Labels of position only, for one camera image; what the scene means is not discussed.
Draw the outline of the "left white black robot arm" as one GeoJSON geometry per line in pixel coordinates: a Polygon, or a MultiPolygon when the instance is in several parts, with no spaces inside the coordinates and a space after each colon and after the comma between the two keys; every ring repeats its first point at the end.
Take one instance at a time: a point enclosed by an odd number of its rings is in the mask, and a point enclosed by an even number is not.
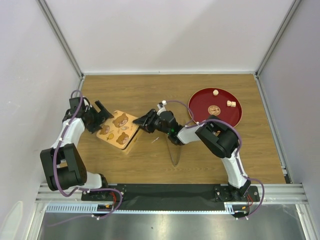
{"type": "Polygon", "coordinates": [[[94,134],[102,129],[102,124],[113,115],[99,101],[96,110],[86,97],[69,99],[69,109],[62,119],[62,130],[54,144],[40,152],[40,160],[45,179],[51,191],[59,191],[63,196],[71,194],[65,190],[77,188],[90,191],[98,200],[109,197],[110,188],[106,178],[99,173],[88,172],[77,150],[82,133],[87,130],[94,134]]]}

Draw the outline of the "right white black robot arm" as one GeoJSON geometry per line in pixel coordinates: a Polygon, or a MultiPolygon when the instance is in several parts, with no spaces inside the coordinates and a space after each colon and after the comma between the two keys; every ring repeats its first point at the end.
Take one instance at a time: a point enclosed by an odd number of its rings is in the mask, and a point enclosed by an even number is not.
{"type": "Polygon", "coordinates": [[[242,201],[248,196],[251,181],[240,159],[242,140],[230,124],[212,115],[192,126],[183,126],[176,121],[171,111],[155,109],[133,120],[133,123],[147,133],[159,131],[166,134],[168,140],[176,146],[201,141],[213,155],[222,160],[230,196],[236,201],[242,201]]]}

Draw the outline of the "brown metal tongs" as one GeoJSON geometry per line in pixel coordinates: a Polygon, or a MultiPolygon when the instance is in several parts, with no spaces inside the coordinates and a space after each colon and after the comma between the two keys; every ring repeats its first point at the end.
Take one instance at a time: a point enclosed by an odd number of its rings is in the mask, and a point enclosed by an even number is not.
{"type": "Polygon", "coordinates": [[[174,145],[169,139],[166,138],[166,145],[170,155],[171,163],[173,167],[179,165],[182,153],[182,145],[174,145]]]}

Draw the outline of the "silver tin lid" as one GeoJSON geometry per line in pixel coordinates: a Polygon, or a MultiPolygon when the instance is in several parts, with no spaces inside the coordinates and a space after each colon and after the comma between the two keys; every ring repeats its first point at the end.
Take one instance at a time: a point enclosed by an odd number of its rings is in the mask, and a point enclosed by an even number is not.
{"type": "Polygon", "coordinates": [[[137,117],[120,110],[112,115],[103,123],[96,137],[128,154],[140,135],[139,126],[133,123],[137,117]]]}

